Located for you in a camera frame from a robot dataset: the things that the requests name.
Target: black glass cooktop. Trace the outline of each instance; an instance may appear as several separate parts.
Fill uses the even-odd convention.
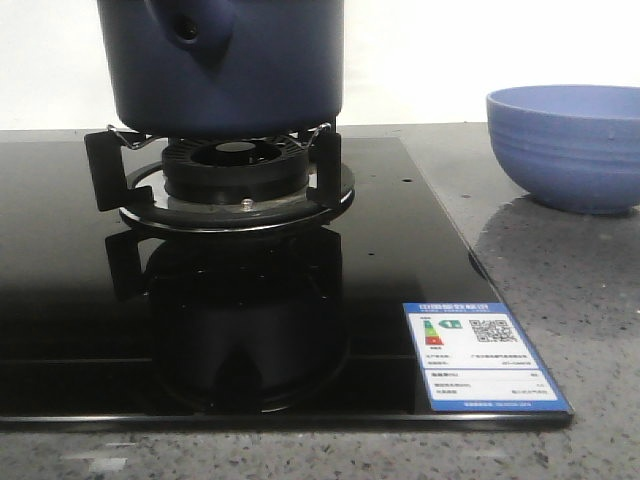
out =
[[[345,139],[343,161],[356,197],[330,225],[160,240],[97,211],[80,138],[0,144],[3,427],[566,425],[431,408],[403,303],[500,299],[398,140]]]

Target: blue ceramic bowl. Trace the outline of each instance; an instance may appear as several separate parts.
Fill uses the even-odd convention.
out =
[[[491,146],[540,202],[579,213],[640,204],[640,88],[549,85],[487,96]]]

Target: granite countertop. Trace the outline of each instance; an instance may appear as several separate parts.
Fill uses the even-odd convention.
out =
[[[637,211],[593,217],[533,203],[498,166],[485,124],[341,131],[403,141],[571,401],[573,425],[542,433],[4,433],[3,479],[640,477]]]

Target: white wall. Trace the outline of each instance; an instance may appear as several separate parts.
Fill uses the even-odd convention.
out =
[[[512,85],[640,86],[633,0],[345,1],[342,124],[482,121]],[[0,129],[109,122],[95,2],[0,0]]]

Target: qr code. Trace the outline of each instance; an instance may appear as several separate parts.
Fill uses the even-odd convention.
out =
[[[479,342],[517,342],[506,320],[469,320]]]

